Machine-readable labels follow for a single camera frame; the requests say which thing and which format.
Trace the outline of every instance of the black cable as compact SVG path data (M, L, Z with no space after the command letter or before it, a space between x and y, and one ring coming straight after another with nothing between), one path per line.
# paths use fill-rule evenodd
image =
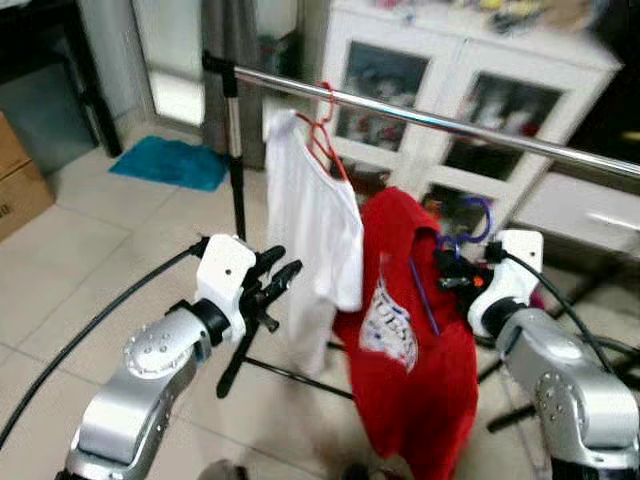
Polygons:
M118 308L125 300L127 300L131 295L140 290L143 286L153 280L155 277L160 275L165 270L169 269L176 263L178 263L183 258L189 255L196 255L198 257L202 256L204 249L208 242L208 237L203 237L198 243L191 245L186 250L178 253L174 257L170 258L166 262L164 262L159 267L153 269L151 272L147 273L144 277L134 283L132 286L127 288L124 292L122 292L118 297L113 300L109 305L107 305L100 313L98 313L93 319L55 356L55 358L47 365L47 367L38 375L27 393L24 394L20 403L16 406L16 408L11 413L9 420L5 424L2 429L2 433L0 433L0 450L4 447L4 444L7 441L7 438L11 434L11 431L18 423L20 416L25 411L25 409L29 406L33 397L35 397L36 393L40 387L44 384L47 378L54 372L56 368L64 361L65 358L73 351L74 348L78 346L78 344L84 340L84 338L91 333L91 331L96 328L100 322L102 322L111 312L113 312L116 308Z
M560 305L562 305L562 308L564 308L565 312L567 312L567 315L569 315L569 317L571 317L571 320L573 320L573 322L576 324L576 326L578 327L578 329L580 330L580 332L584 336L584 339L586 340L586 342L589 344L589 346L595 352L596 356L602 362L602 365L604 366L605 370L607 372L615 375L615 371L613 370L613 367L611 366L611 363L609 362L609 359L606 357L606 355L602 351L602 348L600 348L600 345L598 344L598 341L595 339L595 337L593 336L591 331L587 328L587 326L584 324L584 322L582 320L580 320L580 318L578 317L578 314L573 309L573 307L569 304L567 299L564 298L562 293L560 293L560 291L547 279L547 277L545 277L542 273L536 271L535 268L533 268L531 265L529 265L524 260L521 260L520 258L516 257L515 255L510 254L509 252L505 251L504 257L508 258L509 260L513 260L518 265L520 265L525 270L527 270L529 273L534 275L538 280L540 280L540 283L542 283L542 285L547 290L549 290L549 292L551 292L551 294L556 298L556 300L560 303Z

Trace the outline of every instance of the blue towel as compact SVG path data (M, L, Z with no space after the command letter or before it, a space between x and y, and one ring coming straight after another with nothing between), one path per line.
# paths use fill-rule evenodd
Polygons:
M145 137L125 152L109 171L212 192L224 180L227 162L202 145Z

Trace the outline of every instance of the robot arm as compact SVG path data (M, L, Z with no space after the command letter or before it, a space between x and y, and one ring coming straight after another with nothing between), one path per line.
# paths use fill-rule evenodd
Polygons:
M284 253L274 247L256 254L236 238L212 236L198 268L195 303L178 303L130 337L121 366L86 409L57 480L146 478L175 399L214 349L241 338L249 319L278 328L266 308L302 263L286 265L264 289L259 277Z
M508 230L509 253L540 271L542 237ZM544 311L527 308L535 277L510 259L471 304L474 333L497 338L513 378L532 398L553 460L554 478L636 478L638 405L629 389Z

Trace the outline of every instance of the clothes hanger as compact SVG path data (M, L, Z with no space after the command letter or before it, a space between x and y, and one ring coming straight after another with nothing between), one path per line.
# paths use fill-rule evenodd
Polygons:
M318 149L323 153L323 155L327 157L329 160L331 160L331 162L336 166L340 176L348 182L349 177L347 176L347 172L344 168L344 165L342 164L342 161L340 160L340 157L334 150L333 145L331 145L331 138L325 127L325 125L328 122L330 122L331 119L333 118L333 111L336 104L336 100L333 96L334 89L331 86L331 84L329 84L329 82L322 82L321 85L327 90L329 90L329 92L331 93L329 97L329 113L325 117L321 118L319 122L314 122L309 117L307 117L306 115L300 112L296 112L296 116L304 120L306 123L308 123L311 126L309 130L309 143L307 145L307 149L309 150L309 153L311 153L313 158L317 160L317 162L322 166L324 171L327 172L327 175L331 175L331 172L327 169L324 163L320 161L320 159L314 152L314 147L318 147ZM316 130L320 130L320 132L322 133L324 137L325 145L323 145L322 142L316 136Z

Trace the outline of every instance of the chrome pole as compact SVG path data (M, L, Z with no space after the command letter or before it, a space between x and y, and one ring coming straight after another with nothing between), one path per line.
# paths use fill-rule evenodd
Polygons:
M404 120L409 123L429 127L454 135L467 137L470 139L484 140L486 142L502 145L516 150L536 153L547 157L555 158L565 163L581 165L605 170L618 175L624 175L632 178L640 178L640 165L614 158L586 153L573 148L564 147L555 143L545 142L521 135L510 135L496 130L478 127L469 122L454 120L441 115L420 112L412 108L397 107L372 98L360 97L341 91L334 90L333 94L322 87L308 85L288 78L259 72L250 68L234 67L235 75L238 80L243 82L261 85L288 92L294 95L305 96L310 98L320 98L329 100L333 95L336 103L348 107L370 110L380 115L398 120Z

